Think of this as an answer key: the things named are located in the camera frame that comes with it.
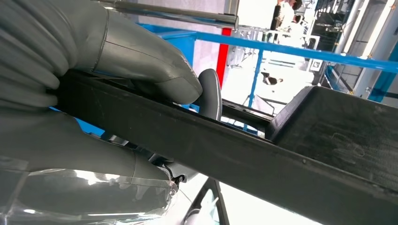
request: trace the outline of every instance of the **black plastic part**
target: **black plastic part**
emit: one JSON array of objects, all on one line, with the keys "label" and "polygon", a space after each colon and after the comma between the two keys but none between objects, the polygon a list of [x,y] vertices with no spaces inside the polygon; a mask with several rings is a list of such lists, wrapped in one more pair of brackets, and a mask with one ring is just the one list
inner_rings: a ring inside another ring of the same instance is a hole
[{"label": "black plastic part", "polygon": [[75,71],[57,96],[72,116],[322,224],[398,224],[395,192],[197,113]]},{"label": "black plastic part", "polygon": [[270,123],[278,146],[398,191],[398,109],[323,87],[302,90]]}]

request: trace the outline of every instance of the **white wall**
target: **white wall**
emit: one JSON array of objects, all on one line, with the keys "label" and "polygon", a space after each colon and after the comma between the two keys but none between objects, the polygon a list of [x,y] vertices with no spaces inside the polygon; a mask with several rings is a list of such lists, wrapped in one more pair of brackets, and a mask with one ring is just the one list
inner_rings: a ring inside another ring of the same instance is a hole
[{"label": "white wall", "polygon": [[241,0],[237,12],[239,24],[269,28],[276,4],[276,0]]}]

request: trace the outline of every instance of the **metal pole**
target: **metal pole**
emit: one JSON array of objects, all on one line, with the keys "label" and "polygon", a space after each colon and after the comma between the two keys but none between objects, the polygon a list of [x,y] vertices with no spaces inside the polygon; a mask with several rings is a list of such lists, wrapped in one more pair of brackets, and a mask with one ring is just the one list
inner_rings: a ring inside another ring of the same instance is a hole
[{"label": "metal pole", "polygon": [[340,38],[338,39],[338,45],[336,46],[335,53],[341,53],[343,51],[348,36],[350,35],[352,27],[354,26],[355,19],[357,18],[357,12],[362,2],[363,2],[362,0],[355,0],[350,15],[347,18],[347,22],[345,22],[343,32],[341,33]]},{"label": "metal pole", "polygon": [[237,15],[207,13],[177,8],[145,5],[126,1],[93,0],[103,7],[120,13],[145,15],[175,21],[211,25],[221,28],[237,29],[239,18]]},{"label": "metal pole", "polygon": [[[249,95],[249,105],[247,106],[249,108],[251,108],[253,106],[254,91],[256,91],[257,77],[259,76],[259,73],[260,73],[263,52],[264,52],[263,50],[261,50],[261,49],[259,50],[259,56],[257,58],[256,69],[254,70],[254,78],[253,78],[252,88],[250,90],[250,95]],[[247,124],[245,124],[243,126],[243,130],[247,131]]]},{"label": "metal pole", "polygon": [[329,62],[348,64],[358,67],[373,68],[384,70],[387,72],[398,73],[398,62],[389,62],[383,60],[365,60],[355,56],[342,56],[332,52],[321,52],[312,49],[294,48],[284,45],[276,45],[272,43],[264,43],[260,41],[245,40],[236,37],[226,37],[217,34],[210,34],[204,32],[197,32],[196,37],[199,40],[223,43],[228,45],[237,45],[248,48],[255,48],[265,51],[285,53],[290,55],[297,55],[305,58],[314,58]]}]

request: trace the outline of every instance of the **metal rod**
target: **metal rod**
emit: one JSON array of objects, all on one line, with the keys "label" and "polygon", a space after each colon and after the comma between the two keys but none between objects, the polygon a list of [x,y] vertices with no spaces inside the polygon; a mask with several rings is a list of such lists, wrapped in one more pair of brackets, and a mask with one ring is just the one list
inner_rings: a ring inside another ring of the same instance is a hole
[{"label": "metal rod", "polygon": [[145,15],[175,21],[211,25],[221,28],[227,27],[237,29],[239,22],[239,18],[237,15],[208,13],[115,0],[93,1],[99,2],[103,7],[109,10],[114,10],[120,13]]},{"label": "metal rod", "polygon": [[383,60],[365,60],[355,56],[343,56],[331,52],[321,52],[312,49],[301,49],[284,45],[276,45],[272,43],[264,43],[260,41],[245,40],[236,37],[225,37],[204,32],[197,32],[197,39],[398,73],[398,62],[389,62]]}]

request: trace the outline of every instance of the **gray robotic hand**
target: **gray robotic hand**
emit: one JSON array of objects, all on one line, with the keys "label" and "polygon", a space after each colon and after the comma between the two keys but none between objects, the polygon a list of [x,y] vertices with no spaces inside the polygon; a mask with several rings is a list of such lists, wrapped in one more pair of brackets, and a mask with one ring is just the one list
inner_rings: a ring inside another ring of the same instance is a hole
[{"label": "gray robotic hand", "polygon": [[96,2],[1,1],[0,29],[0,106],[55,105],[45,89],[71,68],[130,78],[178,104],[202,93],[178,49]]},{"label": "gray robotic hand", "polygon": [[[134,80],[138,88],[179,104],[192,103],[202,93],[196,75],[175,47],[98,3],[0,0],[0,224],[4,218],[14,224],[8,217],[14,209],[22,213],[16,221],[31,222],[24,224],[65,222],[64,217],[38,218],[43,212],[74,215],[74,224],[94,224],[104,218],[87,212],[150,212],[169,204],[173,189],[163,171],[133,151],[84,134],[74,118],[49,110],[57,99],[46,90],[57,89],[57,77],[72,68]],[[9,159],[24,162],[22,174],[37,178],[26,182],[27,192],[19,194],[18,205],[9,205],[17,203],[9,168],[1,171]],[[54,179],[32,176],[51,169],[73,170],[79,180],[49,184]],[[157,180],[166,186],[161,192],[157,184],[149,190],[148,184],[112,186],[116,193],[111,195],[106,182],[100,188],[85,181],[87,174],[94,173]]]}]

